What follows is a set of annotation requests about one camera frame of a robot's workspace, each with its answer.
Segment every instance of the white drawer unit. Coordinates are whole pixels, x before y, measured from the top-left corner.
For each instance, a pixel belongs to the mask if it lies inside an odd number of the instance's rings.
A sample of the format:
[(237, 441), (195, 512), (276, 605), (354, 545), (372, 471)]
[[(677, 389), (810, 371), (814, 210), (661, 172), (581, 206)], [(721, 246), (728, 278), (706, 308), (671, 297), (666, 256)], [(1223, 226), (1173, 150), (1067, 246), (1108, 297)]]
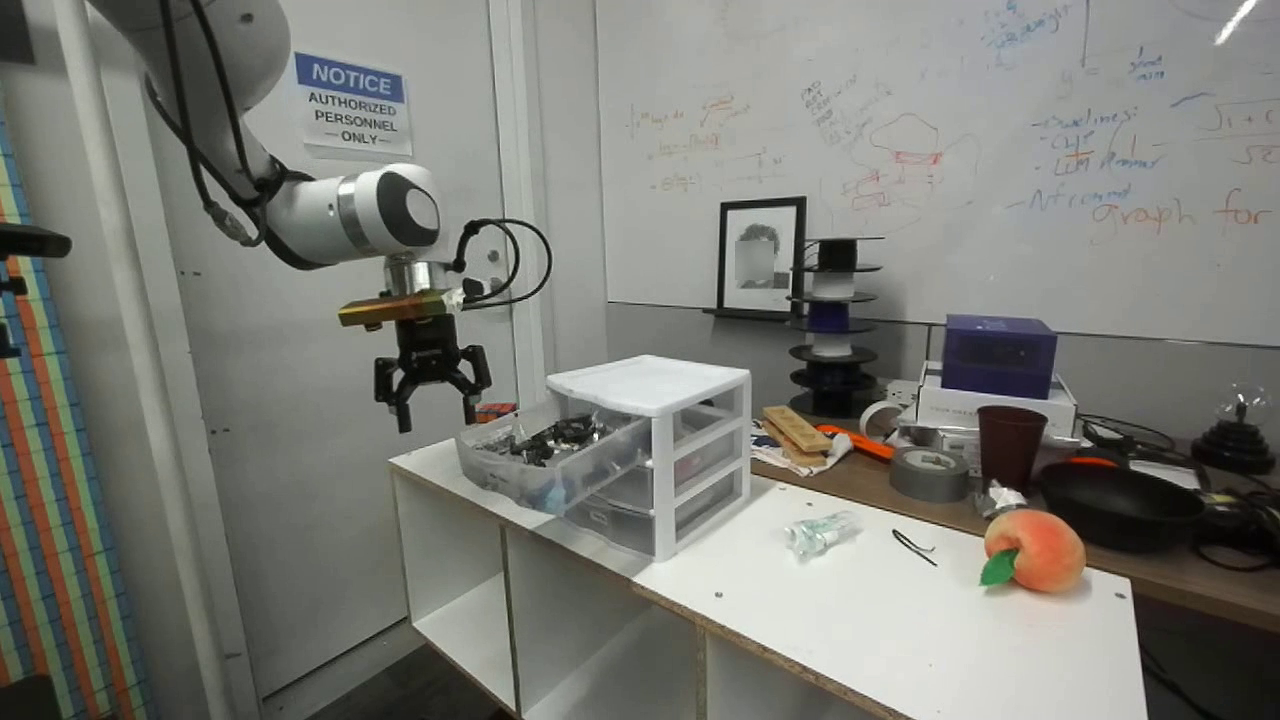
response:
[(751, 371), (669, 356), (549, 376), (567, 412), (647, 425), (647, 465), (633, 467), (574, 519), (669, 560), (743, 508), (751, 478)]

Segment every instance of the whiteboard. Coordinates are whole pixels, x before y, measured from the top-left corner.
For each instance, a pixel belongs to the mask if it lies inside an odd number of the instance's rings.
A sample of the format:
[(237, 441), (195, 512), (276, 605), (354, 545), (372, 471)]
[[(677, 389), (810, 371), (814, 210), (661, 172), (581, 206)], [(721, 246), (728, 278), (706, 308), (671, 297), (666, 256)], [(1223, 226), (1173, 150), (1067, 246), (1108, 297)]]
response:
[(607, 300), (715, 303), (725, 200), (874, 233), (868, 315), (1280, 344), (1280, 10), (596, 0)]

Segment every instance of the peach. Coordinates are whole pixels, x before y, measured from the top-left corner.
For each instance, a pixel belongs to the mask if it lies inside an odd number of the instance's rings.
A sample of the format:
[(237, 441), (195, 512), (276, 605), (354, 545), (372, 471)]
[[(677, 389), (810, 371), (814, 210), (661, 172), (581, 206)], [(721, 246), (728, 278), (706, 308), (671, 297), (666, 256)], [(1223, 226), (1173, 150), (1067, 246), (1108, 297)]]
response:
[(1030, 591), (1067, 591), (1086, 572), (1086, 545), (1074, 524), (1040, 508), (1013, 508), (985, 534), (985, 584), (1019, 584)]

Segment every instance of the framed picture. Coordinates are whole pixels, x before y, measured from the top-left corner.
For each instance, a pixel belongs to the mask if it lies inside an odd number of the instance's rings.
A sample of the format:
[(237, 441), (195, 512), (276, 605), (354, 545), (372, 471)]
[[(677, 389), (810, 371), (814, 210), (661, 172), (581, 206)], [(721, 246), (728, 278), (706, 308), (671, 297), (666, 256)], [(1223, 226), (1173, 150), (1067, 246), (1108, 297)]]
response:
[(715, 315), (793, 315), (802, 303), (803, 198), (721, 206)]

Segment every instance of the white table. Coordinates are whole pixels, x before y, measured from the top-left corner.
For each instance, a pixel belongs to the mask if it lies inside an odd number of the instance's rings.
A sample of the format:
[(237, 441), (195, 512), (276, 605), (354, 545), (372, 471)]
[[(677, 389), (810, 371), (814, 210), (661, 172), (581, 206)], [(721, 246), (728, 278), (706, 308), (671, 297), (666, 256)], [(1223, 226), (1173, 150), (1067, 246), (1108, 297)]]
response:
[[(985, 591), (971, 538), (755, 485), (666, 566), (462, 478), (452, 445), (394, 460), (416, 629), (520, 715), (1147, 715), (1131, 590)], [(859, 538), (796, 566), (803, 518)], [(900, 528), (935, 549), (903, 551)]]

